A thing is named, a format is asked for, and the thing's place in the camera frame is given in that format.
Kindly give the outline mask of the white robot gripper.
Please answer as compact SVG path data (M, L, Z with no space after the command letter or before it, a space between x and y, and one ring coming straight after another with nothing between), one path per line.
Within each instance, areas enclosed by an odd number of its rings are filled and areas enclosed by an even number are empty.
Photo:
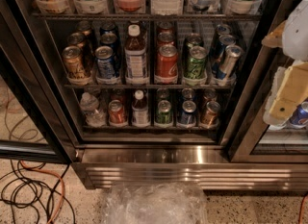
M262 39L269 48L281 48L294 60L308 61L308 0L301 0L288 19ZM294 62L282 71L269 115L287 120L308 97L308 62Z

